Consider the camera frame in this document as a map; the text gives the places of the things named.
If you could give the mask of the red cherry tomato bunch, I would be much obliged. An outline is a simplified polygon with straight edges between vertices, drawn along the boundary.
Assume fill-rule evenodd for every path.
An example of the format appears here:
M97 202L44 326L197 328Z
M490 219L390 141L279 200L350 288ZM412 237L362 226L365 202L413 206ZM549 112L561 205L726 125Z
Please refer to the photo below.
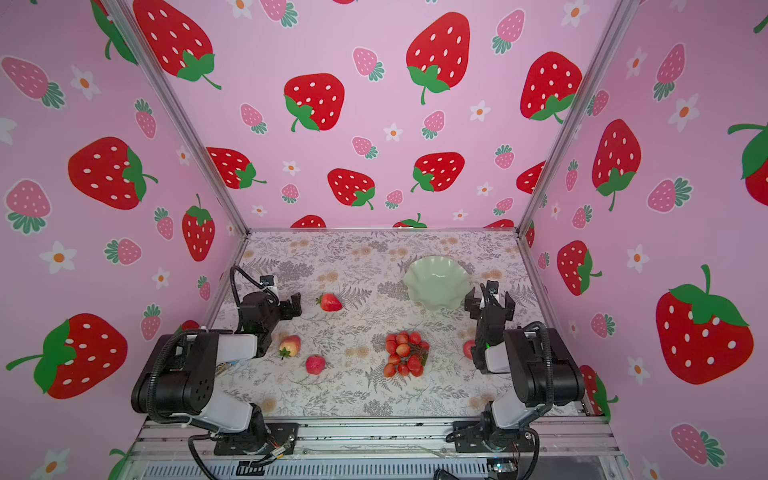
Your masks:
M430 344L419 331L401 331L387 335L385 351L388 354L382 371L385 378L395 375L418 378L425 373Z

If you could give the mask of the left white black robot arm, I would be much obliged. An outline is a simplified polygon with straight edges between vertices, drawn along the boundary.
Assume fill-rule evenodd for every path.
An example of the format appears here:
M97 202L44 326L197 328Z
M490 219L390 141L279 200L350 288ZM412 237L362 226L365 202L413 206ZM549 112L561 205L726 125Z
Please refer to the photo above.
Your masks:
M133 387L131 406L157 424L202 429L191 437L191 449L210 440L217 456L290 455L299 425L267 423L261 407L227 394L215 380L220 365L265 356L277 325L301 315L301 295L282 300L272 275L254 279L239 266L230 268L229 281L237 327L161 336Z

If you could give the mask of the red fake strawberry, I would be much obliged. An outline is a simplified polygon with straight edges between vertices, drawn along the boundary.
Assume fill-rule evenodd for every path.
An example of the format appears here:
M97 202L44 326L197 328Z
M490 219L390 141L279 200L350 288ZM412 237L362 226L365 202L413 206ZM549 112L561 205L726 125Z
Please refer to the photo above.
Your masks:
M316 299L316 303L325 312L338 312L343 309L342 302L331 293L324 293Z

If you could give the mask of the red fake apple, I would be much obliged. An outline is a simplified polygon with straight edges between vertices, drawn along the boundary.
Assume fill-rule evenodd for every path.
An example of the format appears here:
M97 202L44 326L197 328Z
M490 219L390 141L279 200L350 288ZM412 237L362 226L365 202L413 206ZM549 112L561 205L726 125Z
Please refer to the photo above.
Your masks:
M474 340L468 340L463 344L463 353L468 359L472 360L474 358L475 351L476 343Z

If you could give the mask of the pink red fake fruit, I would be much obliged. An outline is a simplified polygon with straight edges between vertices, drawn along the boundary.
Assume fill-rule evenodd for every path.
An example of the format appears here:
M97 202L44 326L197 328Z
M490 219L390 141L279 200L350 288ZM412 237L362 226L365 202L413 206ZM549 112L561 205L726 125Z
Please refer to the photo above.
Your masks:
M306 371L310 375L320 375L326 368L326 360L320 355L312 355L305 363Z

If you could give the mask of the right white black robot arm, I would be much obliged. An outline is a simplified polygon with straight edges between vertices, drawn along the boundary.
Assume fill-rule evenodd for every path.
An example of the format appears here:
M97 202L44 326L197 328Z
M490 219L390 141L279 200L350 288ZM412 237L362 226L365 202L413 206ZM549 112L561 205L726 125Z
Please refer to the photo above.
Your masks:
M464 309L477 322L470 356L484 375L508 376L512 389L488 402L475 421L457 421L446 441L456 450L504 452L535 443L534 421L553 407L583 400L583 375L556 329L540 321L509 328L516 303L488 281L471 290Z

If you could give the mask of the yellow red fake peach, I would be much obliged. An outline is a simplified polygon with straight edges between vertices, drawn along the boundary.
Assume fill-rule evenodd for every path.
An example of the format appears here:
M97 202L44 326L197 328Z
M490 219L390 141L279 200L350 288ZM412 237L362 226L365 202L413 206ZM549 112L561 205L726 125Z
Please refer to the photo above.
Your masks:
M285 337L279 344L278 355L281 360L296 358L301 350L301 339L298 335Z

